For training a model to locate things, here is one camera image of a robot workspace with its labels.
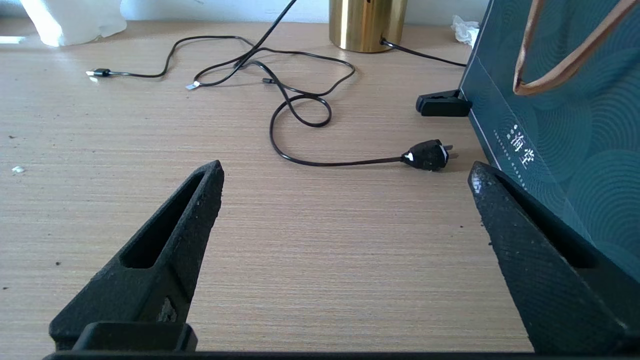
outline black cable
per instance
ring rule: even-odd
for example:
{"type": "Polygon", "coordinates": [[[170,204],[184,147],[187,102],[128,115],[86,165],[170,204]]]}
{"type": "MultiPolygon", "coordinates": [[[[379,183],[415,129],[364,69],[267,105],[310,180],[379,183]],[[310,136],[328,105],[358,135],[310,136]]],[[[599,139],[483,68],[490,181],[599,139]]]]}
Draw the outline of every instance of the black cable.
{"type": "MultiPolygon", "coordinates": [[[[242,40],[243,42],[246,42],[247,44],[251,45],[253,47],[253,43],[251,43],[249,40],[243,38],[243,37],[237,37],[235,35],[202,35],[199,37],[188,37],[188,38],[182,38],[178,41],[175,42],[175,44],[173,45],[173,47],[171,48],[171,51],[169,52],[169,55],[167,55],[166,57],[166,61],[164,62],[164,69],[157,73],[157,74],[153,74],[153,75],[145,75],[145,74],[134,74],[132,72],[120,72],[120,71],[109,71],[109,75],[117,75],[117,76],[133,76],[136,78],[161,78],[163,77],[166,72],[169,70],[169,61],[171,61],[171,57],[173,56],[173,54],[175,53],[176,48],[178,47],[178,45],[180,45],[181,43],[185,42],[185,41],[190,41],[190,40],[200,40],[200,39],[229,39],[229,38],[234,38],[234,39],[238,39],[238,40],[242,40]]],[[[228,63],[232,63],[234,61],[237,61],[238,59],[242,58],[242,56],[239,56],[233,60],[230,60],[226,63],[224,63],[224,65],[228,64],[228,63]]]]}
{"type": "MultiPolygon", "coordinates": [[[[159,72],[158,74],[135,74],[132,72],[115,72],[115,71],[110,71],[109,69],[95,69],[93,71],[89,71],[87,72],[87,74],[92,75],[92,76],[110,76],[110,75],[116,75],[116,76],[132,76],[132,77],[136,77],[136,78],[161,78],[164,75],[166,75],[166,73],[168,72],[169,69],[169,62],[171,61],[171,57],[175,54],[178,45],[180,45],[183,42],[186,41],[190,41],[190,40],[200,40],[200,39],[236,39],[236,40],[240,40],[248,45],[251,46],[251,49],[249,51],[247,51],[246,53],[231,59],[231,60],[227,60],[224,61],[222,63],[217,63],[215,65],[211,65],[210,67],[207,67],[206,69],[203,69],[202,71],[200,71],[198,74],[196,74],[193,77],[193,84],[187,86],[188,89],[192,90],[196,87],[199,86],[216,86],[219,84],[224,83],[225,81],[229,80],[233,75],[236,74],[236,72],[240,69],[243,69],[249,65],[256,65],[258,66],[260,69],[262,69],[264,72],[266,72],[269,75],[269,78],[264,78],[262,79],[263,82],[265,83],[269,83],[269,84],[275,84],[278,89],[280,90],[280,92],[282,93],[282,96],[284,98],[284,102],[282,104],[280,104],[278,106],[278,108],[273,112],[272,116],[271,116],[271,122],[269,123],[269,139],[271,141],[271,146],[273,146],[273,149],[278,153],[278,155],[280,155],[281,157],[300,164],[300,165],[307,165],[307,166],[313,166],[313,167],[343,167],[343,166],[351,166],[351,165],[366,165],[366,164],[379,164],[379,163],[394,163],[394,162],[404,162],[407,163],[413,167],[418,167],[418,168],[424,168],[424,169],[428,169],[428,170],[433,170],[433,169],[438,169],[440,167],[443,167],[442,163],[444,162],[444,165],[446,164],[448,155],[444,156],[443,160],[441,160],[440,162],[438,162],[437,165],[434,165],[430,160],[429,161],[424,161],[424,159],[426,158],[425,154],[429,154],[429,156],[427,156],[427,158],[431,159],[433,156],[433,152],[435,151],[435,153],[437,154],[437,156],[441,156],[441,149],[442,148],[442,152],[446,153],[446,150],[444,147],[442,147],[442,144],[440,144],[439,140],[431,140],[430,142],[425,142],[425,143],[421,143],[416,145],[415,147],[413,147],[413,152],[409,151],[407,153],[405,153],[402,156],[395,156],[393,158],[382,158],[382,159],[373,159],[373,160],[363,160],[363,161],[343,161],[343,162],[336,162],[336,163],[319,163],[319,162],[315,162],[315,161],[306,161],[306,160],[300,160],[297,158],[294,158],[290,155],[287,155],[284,151],[280,150],[280,148],[278,147],[278,145],[275,142],[274,136],[273,136],[273,128],[275,125],[275,121],[278,118],[278,115],[280,114],[280,112],[288,107],[289,110],[291,111],[291,113],[293,114],[293,116],[298,119],[298,121],[300,121],[302,124],[306,125],[306,126],[310,126],[310,127],[323,127],[327,124],[329,124],[329,122],[332,119],[332,110],[331,110],[331,106],[329,105],[328,102],[326,102],[326,100],[324,100],[322,98],[322,96],[328,95],[329,93],[331,93],[333,90],[335,90],[335,88],[341,84],[343,81],[347,80],[348,78],[350,78],[355,72],[356,69],[355,67],[350,64],[347,61],[344,60],[340,60],[337,58],[331,58],[329,56],[322,56],[322,55],[318,55],[318,54],[312,54],[312,53],[306,53],[303,51],[282,51],[282,50],[273,50],[270,49],[268,47],[260,47],[264,41],[267,39],[267,37],[273,32],[273,30],[276,28],[276,26],[280,23],[280,21],[282,20],[282,18],[284,17],[284,15],[289,11],[289,9],[291,8],[291,6],[293,6],[293,4],[296,2],[296,0],[291,0],[289,2],[289,4],[284,8],[284,10],[282,10],[282,12],[280,13],[280,15],[276,18],[276,20],[271,24],[271,26],[269,27],[269,29],[263,34],[262,38],[256,43],[253,44],[251,43],[249,40],[243,38],[243,37],[239,37],[239,36],[235,36],[235,35],[202,35],[202,36],[197,36],[197,37],[187,37],[187,38],[183,38],[180,39],[178,41],[176,41],[173,45],[173,47],[171,48],[171,51],[169,52],[168,56],[166,57],[166,61],[164,62],[164,69],[159,72]],[[342,78],[340,78],[338,81],[336,81],[333,86],[331,86],[331,88],[329,88],[329,90],[324,91],[324,92],[319,92],[319,93],[313,93],[313,92],[307,92],[307,91],[303,91],[294,87],[291,87],[289,85],[284,84],[283,82],[281,82],[278,77],[276,76],[276,74],[273,73],[273,71],[271,71],[271,69],[269,69],[269,67],[267,67],[265,64],[263,64],[260,61],[257,60],[251,60],[251,57],[253,57],[254,55],[256,55],[257,53],[261,52],[261,51],[266,51],[269,53],[276,53],[276,54],[293,54],[293,55],[304,55],[304,56],[309,56],[312,58],[318,58],[318,59],[322,59],[322,60],[328,60],[328,61],[334,61],[340,64],[343,64],[347,67],[349,67],[351,69],[351,72],[345,76],[343,76],[342,78]],[[225,66],[225,65],[229,65],[231,63],[234,63],[233,68],[231,70],[231,72],[229,72],[229,74],[227,74],[224,78],[218,80],[218,81],[214,81],[212,83],[201,83],[199,82],[199,79],[204,76],[205,74],[207,74],[208,72],[217,69],[219,67],[225,66]],[[291,91],[291,92],[295,92],[298,93],[299,95],[295,95],[293,97],[289,97],[289,94],[287,94],[287,90],[291,91]],[[326,109],[327,109],[327,118],[322,121],[322,122],[308,122],[306,120],[304,120],[300,115],[298,115],[298,112],[296,111],[296,109],[293,106],[293,102],[300,100],[300,99],[310,99],[313,101],[317,101],[320,104],[322,104],[326,109]]],[[[449,61],[449,60],[444,60],[444,59],[440,59],[440,58],[436,58],[434,56],[430,56],[430,55],[426,55],[426,54],[421,54],[409,49],[405,49],[404,47],[401,47],[399,45],[387,42],[385,39],[381,40],[381,44],[383,45],[387,45],[390,47],[393,47],[394,49],[398,49],[398,50],[402,50],[405,51],[407,53],[410,54],[414,54],[417,56],[422,56],[425,58],[429,58],[429,59],[434,59],[434,60],[440,60],[440,61],[444,61],[446,63],[451,63],[454,65],[459,65],[459,66],[465,66],[463,64],[460,63],[455,63],[453,61],[449,61]]]]}
{"type": "Polygon", "coordinates": [[[217,63],[215,65],[211,65],[210,67],[207,67],[206,69],[203,69],[202,71],[200,71],[198,74],[196,74],[193,77],[193,85],[192,85],[191,88],[195,88],[195,87],[199,87],[199,86],[216,86],[216,85],[222,84],[226,80],[229,80],[233,75],[235,75],[238,70],[243,69],[243,68],[245,68],[245,67],[247,67],[249,65],[256,65],[259,68],[261,68],[270,77],[270,78],[263,79],[263,82],[275,84],[278,87],[278,89],[280,89],[280,92],[282,93],[282,96],[284,97],[284,102],[274,111],[273,115],[271,116],[271,123],[269,125],[269,139],[271,140],[271,145],[273,146],[273,149],[278,153],[278,155],[280,155],[281,157],[283,157],[283,158],[285,158],[285,159],[287,159],[289,161],[292,161],[292,162],[300,164],[300,165],[315,166],[315,167],[341,167],[341,166],[351,166],[351,165],[366,165],[366,164],[391,163],[391,162],[402,161],[402,157],[401,156],[396,156],[394,158],[383,158],[383,159],[373,159],[373,160],[364,160],[364,161],[349,161],[349,162],[338,162],[338,163],[318,163],[318,162],[314,162],[314,161],[305,161],[305,160],[300,160],[300,159],[294,158],[294,157],[292,157],[290,155],[287,155],[285,152],[280,150],[280,148],[277,146],[277,144],[275,142],[275,139],[274,139],[274,136],[273,136],[273,127],[274,127],[276,118],[278,117],[280,112],[285,107],[288,107],[289,110],[291,111],[291,113],[293,114],[293,116],[296,119],[298,119],[298,121],[300,121],[302,124],[304,124],[306,126],[310,126],[310,127],[323,127],[323,126],[329,124],[329,122],[331,121],[331,119],[332,119],[332,110],[331,110],[331,106],[329,105],[329,103],[326,102],[326,100],[324,100],[322,98],[322,96],[325,96],[325,95],[328,95],[329,93],[331,93],[333,90],[335,90],[335,88],[339,84],[341,84],[343,81],[345,81],[348,78],[350,78],[356,72],[356,69],[352,64],[350,64],[347,61],[340,60],[340,59],[337,59],[337,58],[331,58],[329,56],[322,56],[322,55],[318,55],[318,54],[306,53],[306,52],[303,52],[303,51],[282,51],[282,50],[270,49],[268,47],[260,47],[262,45],[262,43],[264,43],[264,41],[267,39],[267,37],[271,34],[271,32],[273,32],[273,30],[276,28],[278,23],[282,20],[284,15],[289,11],[291,6],[295,2],[296,2],[296,0],[291,0],[289,2],[289,4],[284,8],[284,10],[280,13],[280,15],[271,24],[269,29],[265,32],[265,34],[262,36],[262,38],[256,44],[251,43],[249,40],[247,40],[247,39],[245,39],[243,37],[234,36],[234,35],[221,35],[221,36],[204,35],[204,36],[197,36],[197,37],[187,37],[187,38],[180,39],[180,40],[176,41],[176,43],[174,43],[173,47],[171,48],[171,51],[169,52],[169,55],[166,57],[166,61],[164,63],[164,69],[161,72],[159,72],[158,74],[151,74],[151,75],[135,74],[135,73],[132,73],[132,72],[110,71],[108,69],[96,69],[92,73],[95,76],[117,75],[117,76],[133,76],[133,77],[137,77],[137,78],[160,78],[160,77],[164,76],[167,73],[167,71],[169,69],[169,62],[171,61],[171,57],[174,55],[174,53],[177,50],[178,45],[180,45],[181,43],[186,42],[186,41],[190,41],[190,40],[200,40],[200,39],[231,39],[231,38],[233,38],[233,39],[240,40],[240,41],[242,41],[242,42],[244,42],[246,44],[251,45],[252,48],[249,51],[247,51],[246,53],[238,56],[237,58],[234,58],[234,59],[231,59],[231,60],[228,60],[228,61],[224,61],[222,63],[217,63]],[[278,79],[278,77],[276,76],[276,74],[274,74],[273,71],[271,71],[271,69],[269,69],[269,67],[267,67],[265,64],[263,64],[262,62],[257,61],[257,60],[250,60],[252,56],[256,55],[257,53],[259,53],[261,51],[266,51],[266,52],[275,53],[275,54],[304,55],[304,56],[309,56],[309,57],[312,57],[312,58],[334,61],[334,62],[337,62],[337,63],[340,63],[342,65],[345,65],[345,66],[349,67],[351,69],[351,72],[349,74],[343,76],[342,78],[340,78],[338,81],[336,81],[333,84],[333,86],[331,86],[331,88],[329,88],[329,90],[327,90],[327,91],[319,92],[319,93],[307,92],[307,91],[303,91],[303,90],[294,88],[292,86],[286,85],[285,83],[281,82],[278,79]],[[203,75],[207,74],[208,72],[210,72],[210,71],[212,71],[214,69],[217,69],[219,67],[231,64],[231,63],[235,63],[233,65],[233,69],[231,70],[231,72],[229,74],[227,74],[221,80],[214,81],[212,83],[201,83],[201,82],[199,82],[199,79],[203,75]],[[296,95],[294,97],[289,97],[289,94],[287,94],[287,90],[291,91],[291,92],[298,93],[299,95],[296,95]],[[318,122],[318,123],[308,122],[308,121],[304,120],[298,114],[298,112],[295,110],[295,108],[293,106],[293,102],[296,101],[296,100],[300,100],[300,99],[310,99],[310,100],[317,101],[317,102],[321,103],[328,111],[327,118],[324,121],[318,122]]]}
{"type": "Polygon", "coordinates": [[[404,51],[408,54],[411,55],[416,55],[416,56],[420,56],[423,58],[427,58],[427,59],[432,59],[432,60],[437,60],[437,61],[442,61],[444,63],[448,63],[451,65],[457,65],[457,66],[462,66],[462,67],[467,67],[467,64],[463,64],[463,63],[456,63],[455,61],[451,61],[451,60],[446,60],[446,59],[442,59],[442,58],[438,58],[436,56],[432,56],[432,55],[427,55],[427,54],[423,54],[423,53],[418,53],[417,51],[411,50],[411,49],[407,49],[406,47],[400,46],[398,44],[394,44],[392,42],[387,41],[387,39],[382,38],[382,40],[380,40],[380,44],[381,45],[385,45],[385,46],[389,46],[392,49],[396,49],[396,50],[400,50],[400,51],[404,51]]]}

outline black clip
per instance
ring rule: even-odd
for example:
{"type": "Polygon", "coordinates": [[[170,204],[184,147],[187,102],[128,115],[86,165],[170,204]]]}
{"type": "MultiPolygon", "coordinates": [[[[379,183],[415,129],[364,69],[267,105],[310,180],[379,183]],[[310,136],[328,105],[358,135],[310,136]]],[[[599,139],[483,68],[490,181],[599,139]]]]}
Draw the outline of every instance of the black clip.
{"type": "Polygon", "coordinates": [[[184,181],[53,319],[49,335],[56,350],[109,349],[112,335],[101,334],[113,329],[137,335],[128,340],[137,348],[145,348],[136,341],[144,338],[162,343],[150,347],[195,349],[197,339],[185,323],[220,210],[223,182],[219,161],[200,167],[184,181]],[[150,333],[165,335],[153,340],[146,336],[150,333]]]}
{"type": "Polygon", "coordinates": [[[469,115],[471,102],[460,99],[460,90],[436,92],[418,96],[415,109],[422,116],[464,117],[469,115]]]}
{"type": "Polygon", "coordinates": [[[468,184],[537,354],[636,354],[640,284],[502,171],[468,184]]]}

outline white plastic object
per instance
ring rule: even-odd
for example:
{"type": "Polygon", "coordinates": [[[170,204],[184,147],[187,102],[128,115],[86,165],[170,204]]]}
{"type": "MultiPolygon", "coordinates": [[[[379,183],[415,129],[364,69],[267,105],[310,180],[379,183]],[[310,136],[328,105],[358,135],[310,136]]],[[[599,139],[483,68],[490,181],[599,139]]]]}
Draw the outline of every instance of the white plastic object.
{"type": "Polygon", "coordinates": [[[83,44],[127,28],[121,0],[21,0],[43,43],[83,44]]]}

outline wooden desk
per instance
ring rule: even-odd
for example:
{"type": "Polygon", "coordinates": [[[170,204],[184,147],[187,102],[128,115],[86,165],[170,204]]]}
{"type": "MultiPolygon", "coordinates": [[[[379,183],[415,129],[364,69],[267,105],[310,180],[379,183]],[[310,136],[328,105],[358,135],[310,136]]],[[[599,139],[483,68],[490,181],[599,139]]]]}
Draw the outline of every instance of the wooden desk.
{"type": "MultiPolygon", "coordinates": [[[[157,72],[177,39],[257,39],[267,27],[131,22],[98,42],[49,49],[29,22],[0,21],[3,35],[28,36],[0,47],[0,357],[52,352],[51,319],[192,170],[215,159],[226,172],[223,205],[189,314],[200,350],[531,349],[467,188],[471,164],[484,160],[468,119],[414,109],[417,95],[455,88],[461,68],[395,51],[347,53],[331,45],[326,24],[281,24],[266,43],[358,67],[327,97],[327,128],[281,116],[283,148],[361,160],[440,138],[460,153],[441,173],[278,157],[268,122],[282,99],[260,69],[218,88],[184,88],[200,69],[247,50],[233,40],[180,48],[162,81],[94,83],[84,74],[157,72]],[[13,175],[17,165],[26,171],[13,175]]],[[[457,61],[470,52],[446,28],[408,26],[403,44],[457,61]]],[[[346,71],[260,57],[311,91],[346,71]]],[[[301,109],[324,116],[315,104],[301,109]]]]}

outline brass container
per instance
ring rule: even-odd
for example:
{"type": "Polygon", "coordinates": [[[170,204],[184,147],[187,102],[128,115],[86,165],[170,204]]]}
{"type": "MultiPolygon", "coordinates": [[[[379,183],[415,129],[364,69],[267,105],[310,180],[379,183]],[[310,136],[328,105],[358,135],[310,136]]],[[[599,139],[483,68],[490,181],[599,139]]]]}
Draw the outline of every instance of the brass container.
{"type": "Polygon", "coordinates": [[[380,39],[400,42],[405,11],[406,0],[330,0],[329,39],[359,53],[389,50],[380,39]]]}

